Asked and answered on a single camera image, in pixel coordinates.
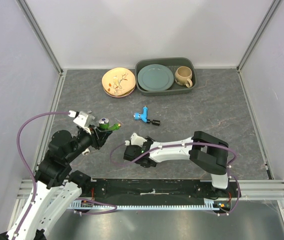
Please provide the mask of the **white elbow fitting left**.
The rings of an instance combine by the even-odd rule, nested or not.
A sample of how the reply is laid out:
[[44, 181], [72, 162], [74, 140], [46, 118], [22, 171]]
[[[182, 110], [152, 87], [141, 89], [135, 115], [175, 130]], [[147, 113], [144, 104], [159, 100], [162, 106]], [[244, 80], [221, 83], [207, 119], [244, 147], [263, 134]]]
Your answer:
[[90, 153], [90, 149], [89, 148], [86, 148], [83, 152], [82, 152], [82, 155], [86, 156]]

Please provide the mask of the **green water faucet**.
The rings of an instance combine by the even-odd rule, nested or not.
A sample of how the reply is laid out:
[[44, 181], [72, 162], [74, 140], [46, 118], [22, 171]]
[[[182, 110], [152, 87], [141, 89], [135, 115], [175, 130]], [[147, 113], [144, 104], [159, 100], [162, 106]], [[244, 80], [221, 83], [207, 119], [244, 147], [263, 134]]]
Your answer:
[[110, 125], [109, 119], [105, 117], [99, 119], [98, 123], [99, 123], [98, 128], [102, 131], [116, 131], [116, 130], [119, 130], [121, 127], [119, 123]]

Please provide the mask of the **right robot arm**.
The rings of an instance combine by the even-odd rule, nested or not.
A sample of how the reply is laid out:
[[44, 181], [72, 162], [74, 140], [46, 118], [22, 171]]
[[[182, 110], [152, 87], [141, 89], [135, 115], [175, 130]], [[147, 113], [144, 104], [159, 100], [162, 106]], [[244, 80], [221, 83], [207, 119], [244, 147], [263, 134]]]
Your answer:
[[211, 175], [211, 191], [217, 197], [229, 191], [227, 159], [228, 143], [203, 131], [192, 137], [171, 142], [158, 142], [133, 133], [125, 141], [123, 159], [144, 168], [155, 167], [165, 161], [190, 160]]

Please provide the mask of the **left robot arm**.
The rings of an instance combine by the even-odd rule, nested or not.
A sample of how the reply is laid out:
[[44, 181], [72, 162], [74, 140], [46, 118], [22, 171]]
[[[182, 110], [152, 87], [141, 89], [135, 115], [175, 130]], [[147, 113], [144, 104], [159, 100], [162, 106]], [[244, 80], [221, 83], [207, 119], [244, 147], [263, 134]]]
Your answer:
[[77, 135], [67, 130], [53, 134], [48, 151], [35, 174], [35, 186], [14, 226], [0, 234], [0, 240], [45, 240], [69, 205], [91, 192], [91, 178], [76, 171], [70, 163], [89, 147], [100, 149], [110, 130], [89, 126]]

